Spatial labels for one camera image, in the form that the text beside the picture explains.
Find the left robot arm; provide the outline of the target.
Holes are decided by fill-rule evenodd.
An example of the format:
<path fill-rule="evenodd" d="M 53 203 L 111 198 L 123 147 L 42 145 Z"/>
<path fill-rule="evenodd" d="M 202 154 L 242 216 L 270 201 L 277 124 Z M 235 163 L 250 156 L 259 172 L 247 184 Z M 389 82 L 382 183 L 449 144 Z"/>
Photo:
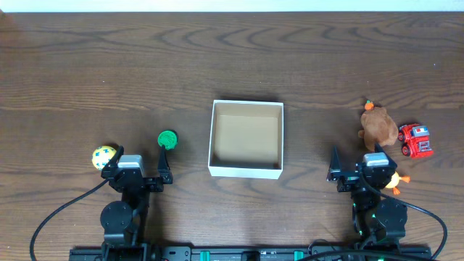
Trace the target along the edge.
<path fill-rule="evenodd" d="M 101 211 L 104 242 L 99 260 L 147 261 L 156 258 L 157 250 L 145 243 L 143 236 L 150 194 L 162 192 L 165 184 L 173 182 L 166 151 L 166 146 L 162 145 L 158 159 L 159 175 L 154 178 L 144 176 L 140 155 L 125 155 L 122 147 L 103 167 L 102 178 L 122 197 Z"/>

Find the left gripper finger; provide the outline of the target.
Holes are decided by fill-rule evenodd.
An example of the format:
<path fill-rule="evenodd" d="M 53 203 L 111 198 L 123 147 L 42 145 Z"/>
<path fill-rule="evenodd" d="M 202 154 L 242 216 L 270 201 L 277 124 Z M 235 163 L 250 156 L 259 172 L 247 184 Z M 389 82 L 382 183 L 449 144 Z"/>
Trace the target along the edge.
<path fill-rule="evenodd" d="M 106 165 L 104 166 L 105 169 L 116 168 L 119 162 L 119 159 L 124 154 L 124 147 L 119 146 L 117 149 L 112 147 L 108 147 L 104 150 L 107 153 L 107 156 L 110 157 Z"/>
<path fill-rule="evenodd" d="M 165 145 L 161 145 L 157 170 L 159 174 L 170 174 L 170 166 L 167 161 Z"/>

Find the red toy fire truck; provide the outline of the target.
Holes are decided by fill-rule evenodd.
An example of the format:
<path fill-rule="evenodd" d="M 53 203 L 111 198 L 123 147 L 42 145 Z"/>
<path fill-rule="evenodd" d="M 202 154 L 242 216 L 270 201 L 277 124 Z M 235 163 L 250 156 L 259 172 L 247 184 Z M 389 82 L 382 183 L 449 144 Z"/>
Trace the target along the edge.
<path fill-rule="evenodd" d="M 402 142 L 402 154 L 413 159 L 430 157 L 434 150 L 430 146 L 428 127 L 418 123 L 399 127 L 398 140 Z"/>

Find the brown plush toy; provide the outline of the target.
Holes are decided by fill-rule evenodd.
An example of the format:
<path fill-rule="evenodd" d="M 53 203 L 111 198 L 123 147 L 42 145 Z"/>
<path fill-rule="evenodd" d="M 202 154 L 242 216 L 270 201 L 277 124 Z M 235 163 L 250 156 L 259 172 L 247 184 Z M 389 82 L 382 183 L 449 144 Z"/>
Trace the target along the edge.
<path fill-rule="evenodd" d="M 399 131 L 386 108 L 377 107 L 371 100 L 367 100 L 364 109 L 360 116 L 362 130 L 358 131 L 358 137 L 363 139 L 365 147 L 373 152 L 376 144 L 394 145 Z"/>

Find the yellow rubber duck toy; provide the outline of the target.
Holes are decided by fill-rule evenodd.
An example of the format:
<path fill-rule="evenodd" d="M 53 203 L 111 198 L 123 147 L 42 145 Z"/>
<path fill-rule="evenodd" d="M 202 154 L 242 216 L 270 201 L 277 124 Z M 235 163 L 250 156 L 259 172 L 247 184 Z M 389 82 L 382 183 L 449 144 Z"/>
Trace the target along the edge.
<path fill-rule="evenodd" d="M 409 183 L 410 176 L 401 176 L 398 172 L 395 172 L 391 177 L 390 182 L 385 186 L 386 189 L 391 189 L 393 195 L 400 195 L 400 190 L 397 188 L 400 182 Z"/>

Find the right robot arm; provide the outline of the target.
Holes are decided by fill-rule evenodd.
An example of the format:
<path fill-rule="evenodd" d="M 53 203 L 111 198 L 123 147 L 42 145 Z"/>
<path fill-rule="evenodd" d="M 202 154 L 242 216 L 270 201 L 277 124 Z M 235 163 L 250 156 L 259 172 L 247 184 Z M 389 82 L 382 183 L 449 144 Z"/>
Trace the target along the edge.
<path fill-rule="evenodd" d="M 380 195 L 380 190 L 392 181 L 396 169 L 396 162 L 378 144 L 373 153 L 365 154 L 355 164 L 354 170 L 343 170 L 338 152 L 335 149 L 332 152 L 327 181 L 337 182 L 339 193 L 351 195 L 353 224 L 360 235 L 357 249 L 397 248 L 405 236 L 407 207 Z"/>

